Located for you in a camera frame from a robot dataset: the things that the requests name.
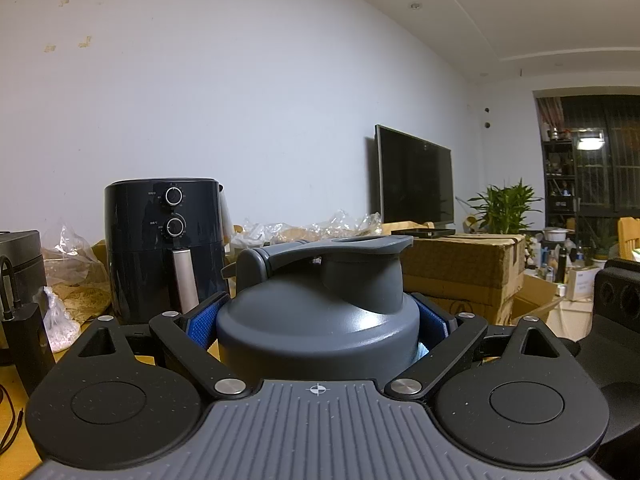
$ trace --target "white ceiling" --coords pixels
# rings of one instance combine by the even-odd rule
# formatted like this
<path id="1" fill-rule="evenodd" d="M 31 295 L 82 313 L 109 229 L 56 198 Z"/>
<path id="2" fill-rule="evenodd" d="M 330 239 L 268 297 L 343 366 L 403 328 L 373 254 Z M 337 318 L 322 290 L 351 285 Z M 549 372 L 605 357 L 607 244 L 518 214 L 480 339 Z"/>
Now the white ceiling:
<path id="1" fill-rule="evenodd" d="M 365 1 L 471 80 L 640 70 L 640 0 Z"/>

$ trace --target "pink curtain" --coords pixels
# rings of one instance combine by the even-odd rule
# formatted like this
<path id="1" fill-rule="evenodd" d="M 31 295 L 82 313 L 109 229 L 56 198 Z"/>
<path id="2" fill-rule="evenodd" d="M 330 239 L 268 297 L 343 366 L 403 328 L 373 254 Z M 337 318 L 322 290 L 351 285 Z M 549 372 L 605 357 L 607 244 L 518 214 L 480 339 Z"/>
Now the pink curtain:
<path id="1" fill-rule="evenodd" d="M 564 113 L 562 113 L 562 101 L 559 97 L 539 97 L 536 99 L 538 111 L 543 122 L 558 131 L 564 130 Z"/>

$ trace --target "flat screen tv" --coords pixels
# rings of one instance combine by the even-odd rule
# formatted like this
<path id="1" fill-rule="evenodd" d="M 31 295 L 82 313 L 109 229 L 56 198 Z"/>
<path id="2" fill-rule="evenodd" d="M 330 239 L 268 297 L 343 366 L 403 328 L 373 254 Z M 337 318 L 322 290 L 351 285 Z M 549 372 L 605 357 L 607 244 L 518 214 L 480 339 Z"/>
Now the flat screen tv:
<path id="1" fill-rule="evenodd" d="M 383 222 L 453 222 L 451 150 L 376 125 Z"/>

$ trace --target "temperature dial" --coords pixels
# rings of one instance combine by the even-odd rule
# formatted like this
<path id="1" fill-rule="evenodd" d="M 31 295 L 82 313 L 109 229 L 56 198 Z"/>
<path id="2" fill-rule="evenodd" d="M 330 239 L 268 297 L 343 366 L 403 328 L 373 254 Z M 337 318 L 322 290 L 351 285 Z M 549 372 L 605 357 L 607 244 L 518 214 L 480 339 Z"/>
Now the temperature dial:
<path id="1" fill-rule="evenodd" d="M 182 202 L 182 192 L 179 187 L 171 186 L 164 192 L 164 201 L 171 207 L 177 206 Z"/>
<path id="2" fill-rule="evenodd" d="M 184 232 L 184 220 L 179 216 L 172 216 L 164 224 L 164 231 L 171 238 L 177 238 Z"/>

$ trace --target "white wall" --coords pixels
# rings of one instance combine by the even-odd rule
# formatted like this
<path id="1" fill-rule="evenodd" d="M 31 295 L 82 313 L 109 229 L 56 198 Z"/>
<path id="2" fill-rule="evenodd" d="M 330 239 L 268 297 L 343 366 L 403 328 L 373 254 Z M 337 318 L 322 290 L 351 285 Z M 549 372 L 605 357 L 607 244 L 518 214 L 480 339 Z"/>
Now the white wall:
<path id="1" fill-rule="evenodd" d="M 540 129 L 533 97 L 535 90 L 553 88 L 607 86 L 640 86 L 640 72 L 567 73 L 495 82 L 478 86 L 476 109 L 484 154 L 486 183 L 524 184 L 534 186 L 537 196 L 544 197 L 545 184 L 540 147 Z M 485 121 L 491 123 L 484 128 Z M 544 203 L 537 208 L 544 211 Z M 534 228 L 545 225 L 545 215 L 530 213 Z"/>
<path id="2" fill-rule="evenodd" d="M 376 123 L 481 188 L 469 86 L 362 0 L 0 0 L 0 30 L 2 229 L 95 241 L 104 187 L 151 176 L 216 178 L 234 222 L 361 215 Z"/>

